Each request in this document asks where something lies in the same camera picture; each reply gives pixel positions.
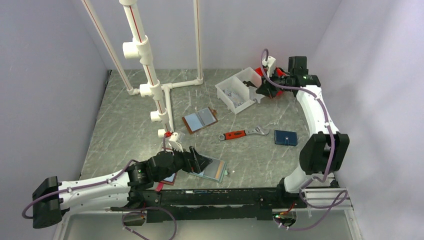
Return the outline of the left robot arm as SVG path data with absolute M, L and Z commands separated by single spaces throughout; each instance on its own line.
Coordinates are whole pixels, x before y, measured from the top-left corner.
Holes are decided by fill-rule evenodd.
M 180 170 L 200 174 L 212 161 L 190 146 L 183 151 L 160 151 L 145 161 L 130 160 L 122 170 L 100 177 L 60 182 L 57 176 L 51 176 L 32 193 L 32 202 L 24 208 L 22 217 L 32 220 L 34 229 L 47 228 L 61 222 L 73 207 L 86 207 L 89 201 L 98 207 L 105 198 L 121 195 L 129 209 L 137 210 L 144 203 L 140 191 Z

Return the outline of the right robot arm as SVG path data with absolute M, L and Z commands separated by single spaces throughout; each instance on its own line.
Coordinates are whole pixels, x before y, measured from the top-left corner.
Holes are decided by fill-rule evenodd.
M 260 64 L 263 79 L 260 90 L 292 92 L 303 110 L 309 139 L 300 151 L 299 164 L 283 178 L 284 189 L 275 194 L 276 203 L 287 208 L 295 201 L 295 194 L 311 181 L 326 181 L 330 173 L 338 171 L 346 155 L 350 138 L 341 133 L 331 119 L 322 94 L 321 82 L 309 74 L 307 57 L 291 56 L 288 70 L 276 66 L 276 59 L 264 50 Z

